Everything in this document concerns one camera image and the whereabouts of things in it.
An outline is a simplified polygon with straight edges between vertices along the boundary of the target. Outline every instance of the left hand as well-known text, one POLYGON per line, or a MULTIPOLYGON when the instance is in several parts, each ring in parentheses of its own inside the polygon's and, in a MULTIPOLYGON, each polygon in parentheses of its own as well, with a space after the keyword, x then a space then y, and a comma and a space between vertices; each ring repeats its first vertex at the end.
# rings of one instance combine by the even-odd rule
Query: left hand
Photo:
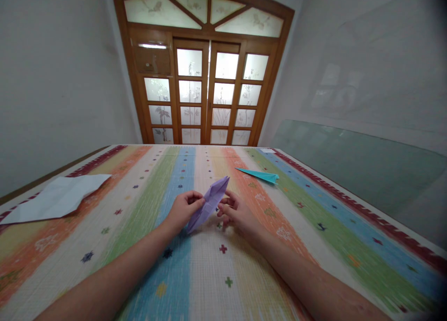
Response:
POLYGON ((179 194, 164 222, 169 228, 175 229, 176 233, 179 233, 204 203, 203 195, 196 191, 179 194))

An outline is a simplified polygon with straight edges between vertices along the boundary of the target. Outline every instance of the wall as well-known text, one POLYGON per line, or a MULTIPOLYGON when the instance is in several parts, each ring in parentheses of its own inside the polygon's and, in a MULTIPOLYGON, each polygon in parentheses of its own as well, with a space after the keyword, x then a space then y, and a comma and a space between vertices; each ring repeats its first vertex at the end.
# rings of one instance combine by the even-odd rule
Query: wall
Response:
POLYGON ((105 0, 0 0, 0 196, 135 143, 105 0))
MULTIPOLYGON (((138 124, 138 117, 136 114, 135 102, 134 102, 134 98, 133 98, 133 94, 132 94, 132 88, 130 85, 129 73, 128 73, 127 64, 126 64, 126 58, 124 55, 124 48, 122 46, 120 29, 118 26, 118 20, 116 18, 115 5, 113 3, 113 0, 106 0, 106 1, 107 1, 110 22, 112 24, 112 29, 114 32, 115 45, 116 45, 116 49, 118 51, 118 56, 120 59, 121 71, 123 73, 123 78, 124 78, 124 82, 126 85, 126 96, 127 96, 127 100, 129 101, 129 106, 131 109, 132 121, 133 121, 135 130, 138 132, 139 141, 141 143, 142 140, 141 140, 140 126, 138 124)), ((279 66, 277 79, 276 79, 275 86, 273 88, 273 92, 271 95, 271 103, 273 103, 274 97, 277 96, 276 91, 278 89, 278 85, 277 85, 278 79, 281 78, 285 60, 287 59, 289 50, 291 48, 292 36, 295 32, 295 28, 297 26, 297 22, 298 22, 298 18, 299 18, 299 13, 301 11, 301 5, 303 3, 303 0, 275 0, 275 1, 281 3, 285 6, 288 6, 289 8, 292 8, 295 11, 295 15, 293 17, 293 21, 292 21, 290 32, 289 32, 289 38, 287 39, 287 43, 284 48, 284 53, 283 53, 283 57, 281 59, 281 63, 279 66)))
MULTIPOLYGON (((292 119, 447 155, 444 14, 436 0, 304 0, 259 144, 292 119)), ((394 218, 443 244, 446 187, 443 175, 394 218)))

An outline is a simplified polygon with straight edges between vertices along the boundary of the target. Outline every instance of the table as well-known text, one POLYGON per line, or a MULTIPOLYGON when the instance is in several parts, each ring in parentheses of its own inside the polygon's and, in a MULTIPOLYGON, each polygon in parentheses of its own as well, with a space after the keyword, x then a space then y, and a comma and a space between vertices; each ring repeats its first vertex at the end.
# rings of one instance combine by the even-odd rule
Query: table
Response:
MULTIPOLYGON (((175 197, 224 176, 258 220, 395 320, 430 313, 446 253, 280 150, 110 146, 64 176, 111 174, 66 217, 0 226, 0 320, 31 320, 167 216, 175 197), (272 186, 235 168, 279 175, 272 186)), ((0 207, 0 219, 45 183, 0 207)), ((182 232, 119 320, 311 320, 268 263, 212 216, 182 232)))

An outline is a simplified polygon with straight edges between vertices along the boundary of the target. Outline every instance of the small white paper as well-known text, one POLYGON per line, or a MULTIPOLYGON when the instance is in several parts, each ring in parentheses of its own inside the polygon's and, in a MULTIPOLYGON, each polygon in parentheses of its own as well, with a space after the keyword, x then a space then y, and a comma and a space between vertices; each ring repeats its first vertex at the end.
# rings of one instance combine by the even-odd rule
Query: small white paper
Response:
POLYGON ((75 211, 82 199, 96 191, 111 174, 58 177, 29 200, 14 209, 0 224, 60 218, 75 211))

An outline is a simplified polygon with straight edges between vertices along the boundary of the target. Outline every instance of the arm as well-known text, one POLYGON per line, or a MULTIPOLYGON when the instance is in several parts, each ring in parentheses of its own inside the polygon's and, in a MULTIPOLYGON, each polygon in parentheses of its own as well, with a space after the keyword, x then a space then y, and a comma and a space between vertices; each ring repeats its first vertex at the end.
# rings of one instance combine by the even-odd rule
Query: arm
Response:
POLYGON ((218 216, 233 222, 248 242, 289 285, 315 320, 390 320, 380 309, 346 284, 271 235, 233 192, 222 199, 218 216))
POLYGON ((68 291, 35 320, 113 319, 158 256, 204 203, 198 192, 180 194, 161 225, 68 291))

